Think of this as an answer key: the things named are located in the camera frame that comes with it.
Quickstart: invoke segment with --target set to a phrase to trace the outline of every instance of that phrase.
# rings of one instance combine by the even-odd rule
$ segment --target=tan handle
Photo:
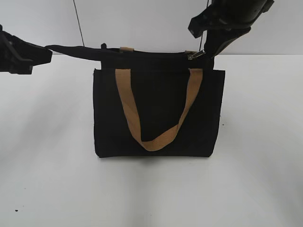
[[[187,83],[185,107],[178,124],[162,133],[154,140],[143,142],[141,140],[140,118],[131,88],[131,70],[116,69],[116,83],[129,131],[133,138],[147,151],[160,150],[175,139],[191,105],[196,99],[203,79],[202,69],[189,69],[189,71],[190,76]]]

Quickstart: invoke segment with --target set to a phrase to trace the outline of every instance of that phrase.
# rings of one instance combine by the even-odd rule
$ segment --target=black tote bag
[[[94,138],[99,157],[211,156],[225,72],[192,52],[148,53],[131,48],[47,48],[101,61],[94,71]]]

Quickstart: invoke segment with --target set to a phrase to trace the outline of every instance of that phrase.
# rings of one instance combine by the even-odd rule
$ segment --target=white surface
[[[99,159],[99,62],[56,55],[32,76],[1,73],[0,226],[301,227],[302,61],[217,58],[227,73],[209,159]]]
[[[187,27],[206,0],[76,0],[86,46],[128,46],[142,51],[197,50]],[[303,1],[276,0],[252,31],[225,54],[303,54]]]
[[[3,30],[41,46],[82,45],[72,0],[0,0]]]

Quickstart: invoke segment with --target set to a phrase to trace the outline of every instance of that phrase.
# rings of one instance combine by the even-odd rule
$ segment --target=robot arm
[[[212,0],[201,14],[191,19],[188,29],[199,38],[207,30],[205,49],[193,56],[218,55],[229,44],[251,30],[258,17],[267,12],[274,0]]]
[[[33,66],[51,62],[53,52],[19,39],[0,25],[0,72],[32,74]]]

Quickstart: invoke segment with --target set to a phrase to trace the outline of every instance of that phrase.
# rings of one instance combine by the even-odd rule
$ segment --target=black fabric
[[[189,53],[147,53],[82,46],[47,46],[69,56],[101,61],[94,71],[94,137],[99,157],[209,157],[218,134],[224,71],[213,70],[214,59]],[[131,87],[140,117],[142,141],[150,141],[178,124],[183,112],[188,69],[203,69],[203,80],[176,138],[159,151],[146,151],[131,135],[116,85],[115,70],[131,69]]]
[[[132,75],[141,73],[132,70]],[[175,140],[159,151],[146,151],[141,145],[131,136],[127,121],[123,112],[121,100],[116,86],[115,70],[104,69],[95,70],[94,72],[94,136],[95,136],[95,151],[99,157],[113,156],[195,156],[209,157],[214,149],[215,141],[218,134],[220,109],[223,95],[224,71],[204,70],[203,81],[195,102],[190,108],[186,119],[184,120],[181,129]],[[146,77],[152,77],[151,73],[145,74]],[[135,80],[132,78],[132,89],[135,90]],[[146,82],[141,84],[142,87],[151,87]],[[178,87],[182,89],[183,81],[179,81]],[[134,97],[140,100],[140,95],[134,91]],[[170,111],[171,115],[180,117],[180,111],[177,109],[184,108],[184,98],[180,100],[180,104],[175,103],[176,109]],[[140,118],[143,115],[157,115],[159,109],[146,109],[140,102],[137,102],[137,108]],[[152,127],[143,125],[142,132],[147,137],[153,137],[158,130],[163,130],[164,127],[169,129],[171,125],[176,124],[177,117],[171,121],[170,125]]]

